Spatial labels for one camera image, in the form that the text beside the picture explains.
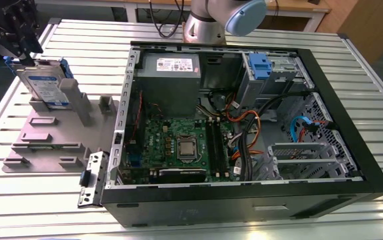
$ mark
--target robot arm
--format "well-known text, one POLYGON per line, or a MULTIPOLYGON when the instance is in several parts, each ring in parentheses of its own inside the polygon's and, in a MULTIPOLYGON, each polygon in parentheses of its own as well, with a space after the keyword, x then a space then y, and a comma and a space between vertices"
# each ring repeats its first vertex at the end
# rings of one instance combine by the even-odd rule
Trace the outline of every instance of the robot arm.
POLYGON ((37 28, 35 0, 0 0, 0 55, 19 58, 25 66, 35 65, 31 52, 44 52, 37 28))
POLYGON ((244 36, 260 25, 265 12, 264 0, 192 0, 185 42, 223 44, 225 31, 244 36))

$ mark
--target metal bracket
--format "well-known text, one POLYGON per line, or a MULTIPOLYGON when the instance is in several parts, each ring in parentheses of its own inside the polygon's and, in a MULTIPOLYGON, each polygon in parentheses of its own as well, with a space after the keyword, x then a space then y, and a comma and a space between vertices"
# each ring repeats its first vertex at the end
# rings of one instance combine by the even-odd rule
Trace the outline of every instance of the metal bracket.
POLYGON ((85 167, 85 171, 80 176, 80 196, 77 208, 101 208, 101 196, 105 181, 105 170, 109 155, 104 151, 92 153, 85 167))

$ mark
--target motherboard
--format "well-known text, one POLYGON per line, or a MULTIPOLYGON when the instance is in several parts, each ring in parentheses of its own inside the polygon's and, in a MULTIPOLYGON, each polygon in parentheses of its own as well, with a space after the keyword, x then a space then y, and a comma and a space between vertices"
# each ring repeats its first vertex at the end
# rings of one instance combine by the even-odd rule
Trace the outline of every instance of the motherboard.
POLYGON ((127 155, 125 179, 132 184, 232 181, 227 148, 231 137, 229 122, 145 120, 143 151, 127 155))

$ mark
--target white desk leg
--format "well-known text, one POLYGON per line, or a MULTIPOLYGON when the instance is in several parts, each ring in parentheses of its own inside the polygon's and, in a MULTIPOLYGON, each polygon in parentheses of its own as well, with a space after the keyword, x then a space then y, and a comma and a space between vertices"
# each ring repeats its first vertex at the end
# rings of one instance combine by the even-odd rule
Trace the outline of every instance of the white desk leg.
POLYGON ((317 26, 323 21, 325 13, 324 12, 313 12, 311 18, 308 19, 307 25, 304 27, 303 32, 316 32, 317 26))
POLYGON ((137 23, 137 4, 125 2, 124 9, 128 23, 137 23))

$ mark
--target cpu socket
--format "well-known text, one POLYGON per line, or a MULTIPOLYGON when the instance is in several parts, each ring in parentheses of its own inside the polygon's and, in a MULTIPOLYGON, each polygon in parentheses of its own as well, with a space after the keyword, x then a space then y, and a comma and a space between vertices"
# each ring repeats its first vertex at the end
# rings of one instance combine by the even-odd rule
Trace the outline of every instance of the cpu socket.
POLYGON ((189 164, 197 159, 197 139, 191 135, 176 137, 176 158, 189 164))

